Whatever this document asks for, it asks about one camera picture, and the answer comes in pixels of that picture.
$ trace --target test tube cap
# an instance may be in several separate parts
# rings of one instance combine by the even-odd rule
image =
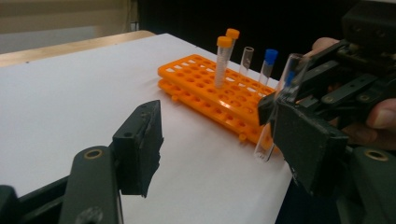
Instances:
[[[275,60],[276,60],[276,57],[277,57],[277,50],[276,49],[267,49],[265,51],[264,60],[268,64],[270,64],[270,65],[274,64]]]
[[[237,39],[237,38],[239,38],[239,31],[235,30],[234,28],[228,28],[225,35],[229,36],[232,39]]]
[[[233,40],[225,35],[221,35],[218,37],[218,46],[222,48],[229,48],[231,44],[233,43]]]

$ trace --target blue cap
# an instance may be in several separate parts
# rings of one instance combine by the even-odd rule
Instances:
[[[264,60],[269,64],[273,65],[277,57],[277,50],[276,49],[267,49],[265,51]]]

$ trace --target test tube rack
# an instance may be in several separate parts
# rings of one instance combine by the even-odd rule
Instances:
[[[158,86],[181,102],[257,144],[262,132],[257,105],[275,90],[227,68],[221,88],[214,84],[216,63],[192,54],[158,68]]]

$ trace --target white table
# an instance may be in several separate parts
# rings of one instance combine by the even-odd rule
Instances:
[[[157,86],[159,66],[193,53],[216,60],[155,35],[1,67],[0,184],[22,196],[69,175],[78,152],[108,146],[139,105],[161,100],[160,168],[146,199],[121,197],[125,223],[274,223],[291,179],[283,158],[257,161],[252,144]]]

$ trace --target orange cap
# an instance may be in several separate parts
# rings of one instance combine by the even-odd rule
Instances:
[[[221,35],[218,37],[218,46],[219,47],[229,48],[232,43],[233,43],[233,40],[228,36]]]
[[[233,28],[228,28],[227,32],[225,33],[226,36],[229,36],[232,39],[237,39],[239,37],[239,31]]]

